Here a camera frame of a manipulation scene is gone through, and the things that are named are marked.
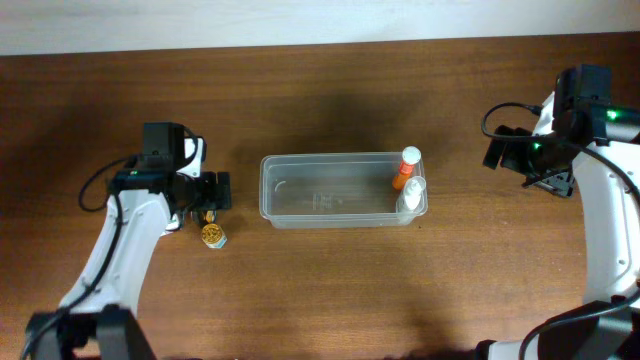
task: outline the wood grain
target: wood grain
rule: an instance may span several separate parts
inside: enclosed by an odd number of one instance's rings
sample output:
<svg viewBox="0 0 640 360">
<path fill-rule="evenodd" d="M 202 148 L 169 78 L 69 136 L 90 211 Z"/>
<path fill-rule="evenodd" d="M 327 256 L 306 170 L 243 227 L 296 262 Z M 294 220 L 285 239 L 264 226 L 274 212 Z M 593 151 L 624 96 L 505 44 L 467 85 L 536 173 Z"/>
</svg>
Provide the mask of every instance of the wood grain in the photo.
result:
<svg viewBox="0 0 640 360">
<path fill-rule="evenodd" d="M 139 320 L 157 355 L 206 359 L 395 357 L 519 339 L 580 304 L 579 196 L 520 188 L 481 166 L 479 120 L 539 103 L 575 64 L 613 69 L 616 102 L 640 106 L 640 35 L 438 40 L 0 58 L 0 357 L 35 310 L 71 287 L 104 214 L 76 205 L 86 178 L 139 151 L 146 121 L 209 143 L 230 171 L 229 237 L 195 226 L 160 240 Z M 495 123 L 532 127 L 505 110 Z M 276 230 L 260 217 L 271 154 L 418 146 L 429 211 L 410 226 Z M 99 200 L 98 187 L 91 199 Z"/>
</svg>

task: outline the white bottle cap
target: white bottle cap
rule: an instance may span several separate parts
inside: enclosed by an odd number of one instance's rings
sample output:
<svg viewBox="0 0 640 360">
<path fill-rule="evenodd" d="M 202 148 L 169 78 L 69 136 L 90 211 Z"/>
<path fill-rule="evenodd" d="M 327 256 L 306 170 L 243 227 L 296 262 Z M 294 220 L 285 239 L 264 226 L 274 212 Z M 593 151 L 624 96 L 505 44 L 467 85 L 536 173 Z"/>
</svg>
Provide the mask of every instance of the white bottle cap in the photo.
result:
<svg viewBox="0 0 640 360">
<path fill-rule="evenodd" d="M 427 180 L 422 176 L 414 176 L 407 180 L 402 190 L 402 196 L 404 196 L 405 204 L 409 210 L 413 210 L 420 204 L 422 198 L 422 192 L 427 188 Z"/>
<path fill-rule="evenodd" d="M 422 158 L 420 150 L 415 146 L 408 146 L 402 150 L 402 161 L 408 165 L 415 165 Z"/>
</svg>

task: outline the bottle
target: bottle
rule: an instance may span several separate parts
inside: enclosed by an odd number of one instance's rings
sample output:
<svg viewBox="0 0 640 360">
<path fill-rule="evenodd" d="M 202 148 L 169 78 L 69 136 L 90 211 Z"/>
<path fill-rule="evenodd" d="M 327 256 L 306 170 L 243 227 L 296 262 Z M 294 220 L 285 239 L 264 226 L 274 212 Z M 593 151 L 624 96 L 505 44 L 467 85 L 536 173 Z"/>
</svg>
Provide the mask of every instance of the bottle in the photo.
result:
<svg viewBox="0 0 640 360">
<path fill-rule="evenodd" d="M 404 189 L 404 184 L 406 184 L 409 177 L 411 177 L 413 167 L 421 158 L 422 154 L 420 154 L 420 150 L 415 146 L 406 147 L 402 151 L 402 164 L 400 164 L 400 167 L 398 168 L 398 174 L 393 178 L 392 185 L 394 189 Z"/>
<path fill-rule="evenodd" d="M 422 176 L 414 176 L 409 179 L 402 190 L 402 194 L 396 202 L 396 212 L 413 212 L 422 199 L 422 192 L 427 188 L 427 180 Z"/>
</svg>

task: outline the green light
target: green light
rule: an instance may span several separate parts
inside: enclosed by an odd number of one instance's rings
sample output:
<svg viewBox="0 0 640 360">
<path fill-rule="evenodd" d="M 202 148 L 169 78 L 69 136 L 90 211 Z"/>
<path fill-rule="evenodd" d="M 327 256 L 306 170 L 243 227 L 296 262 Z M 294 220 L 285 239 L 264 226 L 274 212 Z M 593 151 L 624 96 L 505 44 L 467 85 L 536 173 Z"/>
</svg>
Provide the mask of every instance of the green light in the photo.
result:
<svg viewBox="0 0 640 360">
<path fill-rule="evenodd" d="M 607 117 L 611 120 L 615 120 L 618 117 L 618 112 L 613 110 L 607 110 Z"/>
</svg>

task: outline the plastic bin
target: plastic bin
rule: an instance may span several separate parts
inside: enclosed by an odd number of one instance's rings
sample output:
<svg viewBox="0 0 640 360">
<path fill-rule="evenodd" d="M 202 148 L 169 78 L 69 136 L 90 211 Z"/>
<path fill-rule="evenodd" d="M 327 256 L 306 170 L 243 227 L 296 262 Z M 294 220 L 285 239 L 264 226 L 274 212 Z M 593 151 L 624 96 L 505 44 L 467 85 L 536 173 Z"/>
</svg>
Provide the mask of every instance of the plastic bin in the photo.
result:
<svg viewBox="0 0 640 360">
<path fill-rule="evenodd" d="M 427 191 L 414 212 L 396 213 L 401 161 L 401 152 L 267 156 L 260 214 L 278 229 L 407 225 L 427 211 Z M 422 161 L 412 176 L 425 177 Z"/>
</svg>

